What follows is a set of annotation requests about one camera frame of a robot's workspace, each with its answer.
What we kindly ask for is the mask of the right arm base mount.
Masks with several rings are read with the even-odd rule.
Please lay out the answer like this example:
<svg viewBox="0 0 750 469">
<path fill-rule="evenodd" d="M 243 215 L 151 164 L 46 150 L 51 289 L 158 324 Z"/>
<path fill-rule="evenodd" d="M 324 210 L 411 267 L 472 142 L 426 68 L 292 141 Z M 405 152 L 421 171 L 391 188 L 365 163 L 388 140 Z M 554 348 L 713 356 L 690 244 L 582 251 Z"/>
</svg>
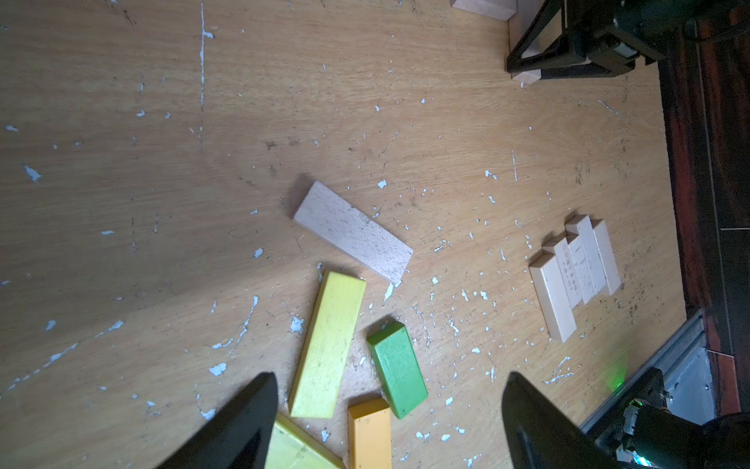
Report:
<svg viewBox="0 0 750 469">
<path fill-rule="evenodd" d="M 747 468 L 749 414 L 696 424 L 672 414 L 663 373 L 651 367 L 596 420 L 586 435 L 605 455 L 623 449 L 658 468 Z"/>
</svg>

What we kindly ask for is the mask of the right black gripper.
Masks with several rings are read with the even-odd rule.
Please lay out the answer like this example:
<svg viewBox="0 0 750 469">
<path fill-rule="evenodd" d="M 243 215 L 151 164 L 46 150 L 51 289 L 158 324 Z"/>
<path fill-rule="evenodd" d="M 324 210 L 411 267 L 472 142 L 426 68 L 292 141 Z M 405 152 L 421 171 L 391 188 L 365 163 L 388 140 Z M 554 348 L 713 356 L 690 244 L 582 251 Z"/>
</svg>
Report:
<svg viewBox="0 0 750 469">
<path fill-rule="evenodd" d="M 660 36 L 668 26 L 663 1 L 532 1 L 519 0 L 509 21 L 510 53 L 506 70 L 529 72 L 541 80 L 609 78 L 632 72 L 638 59 L 653 64 L 665 58 Z M 564 32 L 579 39 L 583 62 L 555 66 L 544 48 L 546 29 L 559 17 Z"/>
</svg>

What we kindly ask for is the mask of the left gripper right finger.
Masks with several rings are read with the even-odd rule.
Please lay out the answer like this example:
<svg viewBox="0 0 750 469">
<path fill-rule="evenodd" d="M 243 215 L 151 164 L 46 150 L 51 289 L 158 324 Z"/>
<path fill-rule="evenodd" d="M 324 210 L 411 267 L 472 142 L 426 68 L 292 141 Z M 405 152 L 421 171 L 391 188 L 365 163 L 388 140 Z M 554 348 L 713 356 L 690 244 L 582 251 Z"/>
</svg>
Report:
<svg viewBox="0 0 750 469">
<path fill-rule="evenodd" d="M 502 418 L 515 468 L 616 468 L 586 435 L 521 373 L 511 372 Z"/>
</svg>

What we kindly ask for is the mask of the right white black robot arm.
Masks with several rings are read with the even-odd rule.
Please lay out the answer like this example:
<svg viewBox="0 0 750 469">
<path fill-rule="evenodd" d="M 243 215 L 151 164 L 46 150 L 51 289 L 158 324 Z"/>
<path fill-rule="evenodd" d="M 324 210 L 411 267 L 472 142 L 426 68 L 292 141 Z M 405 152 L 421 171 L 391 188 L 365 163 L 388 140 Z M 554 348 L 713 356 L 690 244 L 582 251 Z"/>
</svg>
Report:
<svg viewBox="0 0 750 469">
<path fill-rule="evenodd" d="M 747 1 L 545 1 L 506 60 L 510 73 L 538 70 L 542 80 L 609 78 L 665 59 L 664 37 L 719 19 Z M 527 50 L 555 19 L 561 34 L 544 51 Z"/>
</svg>

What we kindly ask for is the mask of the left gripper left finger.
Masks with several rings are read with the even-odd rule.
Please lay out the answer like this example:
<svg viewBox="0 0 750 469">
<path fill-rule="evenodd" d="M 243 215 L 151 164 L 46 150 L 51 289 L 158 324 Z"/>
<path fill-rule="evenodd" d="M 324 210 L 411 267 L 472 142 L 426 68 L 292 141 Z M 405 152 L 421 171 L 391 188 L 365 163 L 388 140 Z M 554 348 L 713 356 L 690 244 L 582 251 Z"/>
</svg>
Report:
<svg viewBox="0 0 750 469">
<path fill-rule="evenodd" d="M 263 469 L 278 405 L 277 377 L 272 372 L 258 374 L 159 466 Z"/>
</svg>

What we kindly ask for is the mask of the natural wood block crosswise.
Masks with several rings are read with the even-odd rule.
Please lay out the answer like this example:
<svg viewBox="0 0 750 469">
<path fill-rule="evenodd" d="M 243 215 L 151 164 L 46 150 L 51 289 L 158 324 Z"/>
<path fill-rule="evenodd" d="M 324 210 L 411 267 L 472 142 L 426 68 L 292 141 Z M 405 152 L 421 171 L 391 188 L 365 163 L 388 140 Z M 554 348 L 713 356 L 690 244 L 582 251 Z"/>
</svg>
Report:
<svg viewBox="0 0 750 469">
<path fill-rule="evenodd" d="M 518 11 L 517 0 L 451 0 L 450 6 L 498 21 L 508 21 Z"/>
</svg>

